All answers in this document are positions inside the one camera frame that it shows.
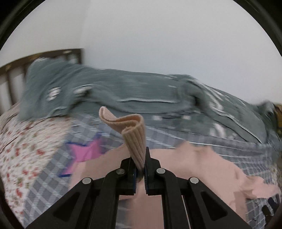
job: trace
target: bed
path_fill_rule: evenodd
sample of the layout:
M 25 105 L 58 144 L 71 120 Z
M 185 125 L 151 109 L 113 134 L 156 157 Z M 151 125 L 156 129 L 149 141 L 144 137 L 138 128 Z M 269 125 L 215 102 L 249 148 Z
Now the bed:
M 71 155 L 63 147 L 66 140 L 76 139 L 83 144 L 97 132 L 102 132 L 110 139 L 107 147 L 122 144 L 120 135 L 88 114 L 21 122 L 17 119 L 21 95 L 15 88 L 15 71 L 20 73 L 20 78 L 25 82 L 27 69 L 34 60 L 60 58 L 72 63 L 82 63 L 81 57 L 81 49 L 55 50 L 24 57 L 0 68 L 0 82 L 4 88 L 1 93 L 4 91 L 5 94 L 0 95 L 8 98 L 5 102 L 2 99 L 0 106 L 0 175 L 4 184 L 0 187 L 1 207 L 15 228 L 21 228 L 21 224 L 28 226 L 68 191 L 70 177 L 58 176 L 60 169 L 71 159 Z M 160 117 L 153 116 L 153 119 L 158 121 Z M 181 120 L 183 119 L 189 119 L 189 116 L 183 113 Z M 261 176 L 267 183 L 279 183 L 277 166 L 269 163 L 273 149 L 268 144 L 249 144 L 232 134 L 232 138 L 224 138 L 183 133 L 175 129 L 173 122 L 170 127 L 164 129 L 147 126 L 147 145 L 150 148 L 174 148 L 183 140 L 196 145 L 210 145 L 215 152 L 234 162 L 247 175 Z M 91 131 L 81 134 L 84 133 L 83 128 Z M 247 151 L 256 152 L 258 156 L 246 154 L 247 160 L 242 161 L 239 155 L 244 156 Z M 275 196 L 274 199 L 278 202 L 280 197 Z M 124 223 L 122 215 L 126 202 L 121 201 L 120 205 L 117 228 L 125 228 L 128 225 Z M 268 205 L 264 199 L 250 200 L 247 203 L 248 223 L 253 228 L 264 226 L 265 220 L 260 210 L 263 205 Z

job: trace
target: beige sock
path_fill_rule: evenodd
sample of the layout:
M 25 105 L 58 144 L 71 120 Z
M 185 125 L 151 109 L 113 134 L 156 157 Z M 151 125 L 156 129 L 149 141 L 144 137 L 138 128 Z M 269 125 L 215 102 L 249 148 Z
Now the beige sock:
M 146 154 L 146 129 L 143 117 L 139 114 L 130 114 L 117 118 L 106 107 L 100 108 L 99 117 L 122 135 L 130 156 L 143 174 Z

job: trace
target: mattress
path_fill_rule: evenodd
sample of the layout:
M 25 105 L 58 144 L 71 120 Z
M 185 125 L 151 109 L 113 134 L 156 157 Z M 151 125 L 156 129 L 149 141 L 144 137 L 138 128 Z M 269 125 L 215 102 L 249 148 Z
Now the mattress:
M 53 117 L 20 122 L 16 104 L 0 118 L 0 175 L 5 186 L 5 198 L 24 227 L 46 211 L 69 189 L 70 177 L 60 177 L 72 156 L 64 142 L 85 144 L 100 132 L 104 147 L 112 149 L 123 143 L 122 137 L 97 117 L 78 114 L 74 118 Z M 277 168 L 271 164 L 272 148 L 231 139 L 161 130 L 147 126 L 149 148 L 175 148 L 188 140 L 195 145 L 210 145 L 224 159 L 232 161 L 247 175 L 258 175 L 266 183 L 278 183 Z M 248 200 L 248 223 L 253 228 L 264 227 L 264 199 Z M 127 203 L 120 201 L 116 228 L 128 228 Z

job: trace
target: wooden headboard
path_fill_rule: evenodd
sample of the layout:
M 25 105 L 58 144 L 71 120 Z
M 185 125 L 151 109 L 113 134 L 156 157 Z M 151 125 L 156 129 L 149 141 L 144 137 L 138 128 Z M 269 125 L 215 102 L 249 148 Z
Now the wooden headboard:
M 11 80 L 11 72 L 14 69 L 21 68 L 22 75 L 23 75 L 23 81 L 25 82 L 27 69 L 30 66 L 30 64 L 36 60 L 39 57 L 49 57 L 49 58 L 64 58 L 65 60 L 72 60 L 74 58 L 77 59 L 77 63 L 82 63 L 81 60 L 81 53 L 82 49 L 62 49 L 62 50 L 54 50 L 54 51 L 48 51 L 48 52 L 41 52 L 36 53 L 30 56 L 26 56 L 23 58 L 20 58 L 18 60 L 14 60 L 13 62 L 10 62 L 0 68 L 0 82 L 1 84 L 7 83 L 7 99 L 10 100 L 10 104 L 14 105 L 17 102 L 17 98 L 15 96 L 15 88 L 13 87 L 13 83 Z M 3 106 L 0 104 L 0 115 L 5 111 L 3 109 Z

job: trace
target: plaid bedsheet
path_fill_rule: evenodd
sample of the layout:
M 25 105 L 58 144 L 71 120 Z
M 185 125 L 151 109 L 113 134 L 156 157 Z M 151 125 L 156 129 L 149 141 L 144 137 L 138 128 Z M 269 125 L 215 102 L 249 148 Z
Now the plaid bedsheet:
M 147 146 L 150 149 L 173 149 L 184 140 L 196 145 L 209 145 L 224 159 L 234 162 L 245 174 L 260 176 L 266 183 L 277 183 L 276 177 L 270 170 L 271 155 L 275 152 L 275 148 L 269 144 L 255 144 L 174 130 L 146 128 Z M 108 150 L 123 144 L 122 136 L 119 133 L 102 123 L 99 118 L 87 114 L 77 115 L 65 141 L 87 144 L 97 132 L 102 133 L 105 142 L 103 147 Z M 63 144 L 37 177 L 25 200 L 24 227 L 27 227 L 67 193 L 70 177 L 58 177 L 58 174 L 71 159 L 69 149 Z M 248 223 L 255 229 L 264 228 L 265 218 L 261 208 L 263 205 L 270 208 L 267 200 L 248 200 L 246 204 L 249 211 Z M 126 224 L 127 210 L 127 201 L 120 201 L 116 229 L 130 228 L 130 225 Z

